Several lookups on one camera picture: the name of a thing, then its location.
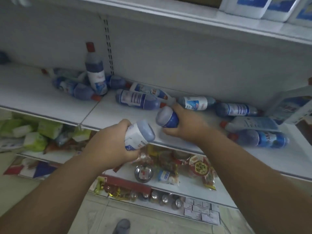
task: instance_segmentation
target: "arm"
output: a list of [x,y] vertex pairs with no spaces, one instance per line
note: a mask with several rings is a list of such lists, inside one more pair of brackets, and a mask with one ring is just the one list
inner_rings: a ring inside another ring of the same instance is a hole
[[97,176],[138,158],[138,150],[124,147],[130,124],[122,120],[96,133],[80,156],[67,161],[0,218],[0,233],[67,233]]
[[168,135],[196,144],[208,157],[233,201],[256,233],[312,233],[312,198],[204,120],[180,105]]

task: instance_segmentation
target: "left hand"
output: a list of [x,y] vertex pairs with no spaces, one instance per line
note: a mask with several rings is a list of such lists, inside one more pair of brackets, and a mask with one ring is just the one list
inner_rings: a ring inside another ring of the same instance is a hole
[[102,173],[138,158],[140,150],[127,151],[124,144],[124,136],[130,125],[129,120],[123,119],[100,130],[89,141],[82,156],[86,156],[97,172]]

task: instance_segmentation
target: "right hand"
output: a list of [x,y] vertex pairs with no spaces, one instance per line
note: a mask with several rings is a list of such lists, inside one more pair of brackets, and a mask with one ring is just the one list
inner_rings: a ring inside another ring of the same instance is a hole
[[194,144],[200,143],[203,135],[210,129],[204,119],[194,111],[182,108],[178,103],[171,108],[179,118],[179,125],[177,128],[163,128],[163,132]]

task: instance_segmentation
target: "grey shoe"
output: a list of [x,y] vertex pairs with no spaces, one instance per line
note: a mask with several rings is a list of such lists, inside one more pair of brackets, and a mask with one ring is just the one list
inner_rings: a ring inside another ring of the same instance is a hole
[[130,221],[128,219],[122,219],[117,223],[113,234],[129,234],[129,231]]

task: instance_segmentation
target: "hand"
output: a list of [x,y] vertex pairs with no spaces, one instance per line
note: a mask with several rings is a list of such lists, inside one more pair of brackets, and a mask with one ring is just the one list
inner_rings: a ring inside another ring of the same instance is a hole
[[124,144],[124,136],[130,125],[129,120],[123,119],[118,124],[100,130],[89,141],[82,156],[86,156],[99,173],[137,159],[140,150],[127,151]]
[[179,125],[177,128],[163,128],[163,132],[198,144],[204,133],[210,129],[208,124],[200,115],[192,110],[182,108],[178,103],[174,104],[172,109],[179,118]]

